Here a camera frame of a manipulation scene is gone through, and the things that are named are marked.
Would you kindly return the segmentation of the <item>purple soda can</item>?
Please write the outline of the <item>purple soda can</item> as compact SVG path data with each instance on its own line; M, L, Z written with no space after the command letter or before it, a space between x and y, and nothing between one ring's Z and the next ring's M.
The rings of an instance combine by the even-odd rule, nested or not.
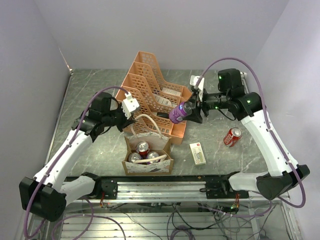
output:
M155 151L149 152L148 155L147 155L147 159L149 160L149 162L147 162L147 163L148 164L158 163L159 159L155 160L155 158L158 158L159 156L160 155Z
M192 103L190 101L183 101L170 111L168 117L172 123L179 124L185 117L191 115L192 111Z

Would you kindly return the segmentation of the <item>red soda can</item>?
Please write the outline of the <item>red soda can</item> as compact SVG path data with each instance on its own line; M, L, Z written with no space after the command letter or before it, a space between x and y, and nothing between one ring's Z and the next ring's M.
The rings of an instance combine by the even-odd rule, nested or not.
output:
M149 153L149 144L146 141L140 141L136 145L136 152L140 154L142 158L145 158Z
M242 130L238 127L230 128L223 139L223 143L227 147L233 147L242 137Z

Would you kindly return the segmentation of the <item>purple Fanta can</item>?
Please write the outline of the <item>purple Fanta can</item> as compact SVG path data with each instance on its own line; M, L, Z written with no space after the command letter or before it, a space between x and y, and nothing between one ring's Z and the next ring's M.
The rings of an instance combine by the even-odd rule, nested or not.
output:
M142 160L142 157L139 153L137 152L132 152L129 156L128 156L128 162L129 163L134 163L135 161L139 161Z

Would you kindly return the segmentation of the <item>red soda can front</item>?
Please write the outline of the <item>red soda can front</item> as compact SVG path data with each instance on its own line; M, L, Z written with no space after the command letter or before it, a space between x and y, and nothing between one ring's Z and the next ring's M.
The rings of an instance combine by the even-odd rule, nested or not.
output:
M223 143L227 147L233 147L242 137L242 130L238 127L230 128L223 139Z

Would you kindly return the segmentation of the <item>purple soda can front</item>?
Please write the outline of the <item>purple soda can front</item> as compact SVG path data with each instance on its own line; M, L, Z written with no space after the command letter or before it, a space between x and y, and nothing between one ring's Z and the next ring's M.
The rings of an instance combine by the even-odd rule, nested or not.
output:
M158 163L159 159L155 160L155 158L158 158L159 156L160 155L155 151L149 152L148 155L147 155L147 159L149 160L149 162L147 162L147 163L148 164Z

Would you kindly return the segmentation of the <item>brown canvas tote bag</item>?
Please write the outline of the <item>brown canvas tote bag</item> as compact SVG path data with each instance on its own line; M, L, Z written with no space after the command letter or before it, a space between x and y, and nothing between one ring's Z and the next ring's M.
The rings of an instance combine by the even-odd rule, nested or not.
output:
M127 176L159 176L159 175L170 175L173 170L174 160L170 156L171 154L171 138L165 136L163 132L161 132L157 123L148 115L140 114L135 120L136 122L140 121L140 118L147 118L154 125L156 131L155 132L145 132L145 133L137 133L134 130L134 127L130 127L130 131L132 132L132 136L125 137L125 143L127 148L127 153L122 161L122 166L124 172ZM128 156L131 153L136 153L136 145L141 141L146 141L149 144L149 152L157 152L159 154L158 163L148 164L150 161L145 158L141 160L137 160L134 163L128 162Z

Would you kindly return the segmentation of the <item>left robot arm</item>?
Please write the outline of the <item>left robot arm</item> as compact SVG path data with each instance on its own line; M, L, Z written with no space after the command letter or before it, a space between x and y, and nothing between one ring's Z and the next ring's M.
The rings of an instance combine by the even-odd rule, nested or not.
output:
M96 199L101 195L101 177L93 173L84 172L73 181L64 181L78 158L100 135L112 127L121 132L135 122L133 115L140 105L130 92L124 95L124 100L112 110L115 98L107 92L97 93L75 120L52 159L33 178L22 179L19 192L25 211L54 222L73 201L84 196Z

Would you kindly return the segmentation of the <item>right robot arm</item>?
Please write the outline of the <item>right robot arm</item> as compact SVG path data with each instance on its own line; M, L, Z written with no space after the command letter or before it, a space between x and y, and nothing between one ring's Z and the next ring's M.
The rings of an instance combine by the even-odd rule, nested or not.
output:
M192 113L185 120L201 124L202 114L208 116L210 110L228 110L248 130L267 166L267 171L261 173L231 173L228 181L220 186L221 194L231 198L238 191L253 191L273 200L298 186L310 174L310 169L299 164L284 146L260 95L248 91L246 73L229 68L219 71L217 76L217 93L208 93L203 82L194 89L199 76L190 78L192 95L188 101Z

